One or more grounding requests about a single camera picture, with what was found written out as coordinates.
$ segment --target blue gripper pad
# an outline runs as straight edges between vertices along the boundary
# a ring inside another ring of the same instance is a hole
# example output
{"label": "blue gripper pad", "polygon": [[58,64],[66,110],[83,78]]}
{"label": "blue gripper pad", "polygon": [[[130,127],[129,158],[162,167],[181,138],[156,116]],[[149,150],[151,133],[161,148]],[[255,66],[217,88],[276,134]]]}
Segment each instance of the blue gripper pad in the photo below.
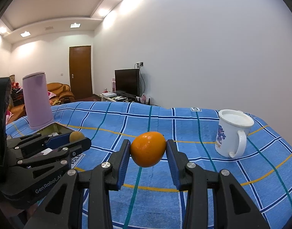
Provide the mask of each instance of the blue gripper pad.
{"label": "blue gripper pad", "polygon": [[57,149],[58,147],[62,145],[69,144],[70,142],[70,134],[71,133],[65,133],[58,136],[52,136],[49,138],[49,140],[46,143],[47,148],[50,148],[52,150]]}
{"label": "blue gripper pad", "polygon": [[125,139],[119,151],[113,152],[108,160],[112,164],[112,171],[105,177],[109,190],[120,190],[125,181],[130,158],[130,141]]}
{"label": "blue gripper pad", "polygon": [[179,191],[188,190],[191,177],[185,172],[185,165],[189,162],[186,154],[179,152],[175,142],[169,139],[166,141],[166,156],[173,184]]}

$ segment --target wooden floor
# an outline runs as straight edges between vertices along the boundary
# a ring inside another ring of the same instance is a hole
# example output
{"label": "wooden floor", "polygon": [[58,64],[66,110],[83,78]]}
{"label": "wooden floor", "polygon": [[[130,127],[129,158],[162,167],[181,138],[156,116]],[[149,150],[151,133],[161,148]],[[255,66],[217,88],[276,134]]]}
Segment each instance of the wooden floor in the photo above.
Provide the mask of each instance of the wooden floor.
{"label": "wooden floor", "polygon": [[75,100],[75,101],[76,102],[99,102],[99,101],[101,101],[101,99],[96,97],[96,96],[92,96],[92,97],[79,99],[79,100]]}

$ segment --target brown leather sofa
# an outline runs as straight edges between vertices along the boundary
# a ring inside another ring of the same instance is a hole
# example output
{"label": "brown leather sofa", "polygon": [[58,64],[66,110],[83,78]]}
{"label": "brown leather sofa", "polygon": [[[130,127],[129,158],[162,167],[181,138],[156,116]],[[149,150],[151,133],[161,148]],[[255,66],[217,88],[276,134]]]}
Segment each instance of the brown leather sofa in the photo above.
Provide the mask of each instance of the brown leather sofa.
{"label": "brown leather sofa", "polygon": [[[56,94],[56,96],[52,97],[50,101],[54,102],[58,100],[58,101],[61,101],[62,103],[75,101],[75,97],[73,93],[71,92],[71,88],[67,84],[49,83],[47,84],[47,90]],[[16,107],[9,107],[9,110],[14,115],[9,119],[8,124],[23,116],[26,116],[24,104],[16,106]]]}
{"label": "brown leather sofa", "polygon": [[51,101],[61,101],[64,103],[65,101],[74,102],[75,97],[73,93],[71,92],[71,88],[67,84],[61,84],[61,83],[49,83],[47,84],[47,90],[49,92],[52,92],[56,94],[56,96],[52,97]]}

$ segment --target ceiling vent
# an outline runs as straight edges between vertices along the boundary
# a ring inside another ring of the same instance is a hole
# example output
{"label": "ceiling vent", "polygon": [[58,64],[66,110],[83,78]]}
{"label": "ceiling vent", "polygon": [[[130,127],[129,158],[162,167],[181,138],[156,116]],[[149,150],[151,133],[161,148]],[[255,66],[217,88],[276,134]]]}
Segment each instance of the ceiling vent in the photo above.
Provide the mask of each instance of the ceiling vent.
{"label": "ceiling vent", "polygon": [[46,28],[45,28],[45,31],[52,30],[52,29],[54,29],[54,27],[49,26],[49,27],[46,27]]}

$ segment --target pillow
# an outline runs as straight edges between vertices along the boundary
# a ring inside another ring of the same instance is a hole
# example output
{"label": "pillow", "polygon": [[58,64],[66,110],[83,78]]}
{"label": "pillow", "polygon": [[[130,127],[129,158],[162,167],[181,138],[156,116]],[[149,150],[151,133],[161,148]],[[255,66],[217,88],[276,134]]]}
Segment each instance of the pillow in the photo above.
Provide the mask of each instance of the pillow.
{"label": "pillow", "polygon": [[56,94],[52,93],[52,92],[47,92],[47,94],[49,95],[49,99],[51,99],[52,97],[56,96]]}
{"label": "pillow", "polygon": [[11,118],[11,116],[13,116],[13,114],[9,110],[7,110],[6,111],[6,124],[9,121],[9,119]]}

